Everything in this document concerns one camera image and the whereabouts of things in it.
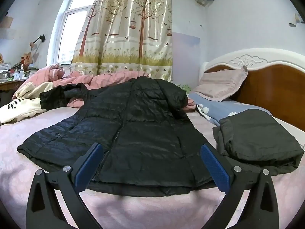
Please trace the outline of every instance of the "black puffer jacket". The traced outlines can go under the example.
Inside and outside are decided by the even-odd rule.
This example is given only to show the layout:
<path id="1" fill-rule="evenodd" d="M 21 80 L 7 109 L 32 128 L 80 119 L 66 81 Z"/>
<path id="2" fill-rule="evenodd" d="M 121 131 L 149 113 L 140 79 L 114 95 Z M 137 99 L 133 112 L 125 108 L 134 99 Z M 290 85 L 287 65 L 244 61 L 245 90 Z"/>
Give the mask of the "black puffer jacket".
<path id="1" fill-rule="evenodd" d="M 182 110 L 185 91 L 147 77 L 87 90 L 83 84 L 41 94 L 44 109 L 84 105 L 70 118 L 30 136 L 17 150 L 46 171 L 72 165 L 94 142 L 105 155 L 88 188 L 127 196 L 168 196 L 214 186 L 200 159 L 209 144 Z"/>

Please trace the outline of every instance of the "folded black clothing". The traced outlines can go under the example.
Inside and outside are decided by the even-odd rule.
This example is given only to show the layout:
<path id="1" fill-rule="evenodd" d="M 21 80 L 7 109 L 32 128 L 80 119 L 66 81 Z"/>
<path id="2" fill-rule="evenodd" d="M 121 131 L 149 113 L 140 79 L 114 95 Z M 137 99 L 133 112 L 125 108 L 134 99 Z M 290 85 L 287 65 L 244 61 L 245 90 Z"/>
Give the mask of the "folded black clothing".
<path id="1" fill-rule="evenodd" d="M 268 169 L 276 176 L 298 168 L 304 150 L 298 141 L 271 115 L 248 109 L 221 119 L 213 128 L 217 151 L 244 170 Z"/>

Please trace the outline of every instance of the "window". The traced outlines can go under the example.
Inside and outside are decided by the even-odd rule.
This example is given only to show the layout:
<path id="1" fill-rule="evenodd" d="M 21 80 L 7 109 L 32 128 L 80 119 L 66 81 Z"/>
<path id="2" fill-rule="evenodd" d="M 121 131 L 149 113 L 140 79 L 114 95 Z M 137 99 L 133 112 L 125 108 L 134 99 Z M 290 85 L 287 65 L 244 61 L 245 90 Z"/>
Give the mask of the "window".
<path id="1" fill-rule="evenodd" d="M 54 62 L 70 63 L 80 31 L 94 0 L 71 0 L 58 33 Z"/>

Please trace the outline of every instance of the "tree pattern curtain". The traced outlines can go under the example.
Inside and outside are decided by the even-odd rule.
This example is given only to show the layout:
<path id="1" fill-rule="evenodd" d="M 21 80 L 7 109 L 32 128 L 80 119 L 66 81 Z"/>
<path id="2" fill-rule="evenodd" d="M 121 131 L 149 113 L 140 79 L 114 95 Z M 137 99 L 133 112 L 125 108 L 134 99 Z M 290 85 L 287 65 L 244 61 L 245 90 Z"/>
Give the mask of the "tree pattern curtain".
<path id="1" fill-rule="evenodd" d="M 72 70 L 146 71 L 171 80 L 171 0 L 95 0 L 75 48 Z"/>

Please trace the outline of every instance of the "white carved headboard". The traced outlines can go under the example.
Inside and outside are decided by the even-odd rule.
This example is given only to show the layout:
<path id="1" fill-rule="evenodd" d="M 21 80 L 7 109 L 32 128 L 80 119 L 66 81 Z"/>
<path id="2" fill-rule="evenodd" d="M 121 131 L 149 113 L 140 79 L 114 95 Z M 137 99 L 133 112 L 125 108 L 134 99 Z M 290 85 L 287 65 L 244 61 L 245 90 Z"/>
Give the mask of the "white carved headboard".
<path id="1" fill-rule="evenodd" d="M 226 65 L 233 69 L 246 66 L 248 70 L 257 70 L 275 64 L 288 65 L 305 73 L 305 56 L 301 54 L 275 48 L 251 48 L 231 52 L 203 63 L 199 80 L 206 70 L 217 65 Z"/>

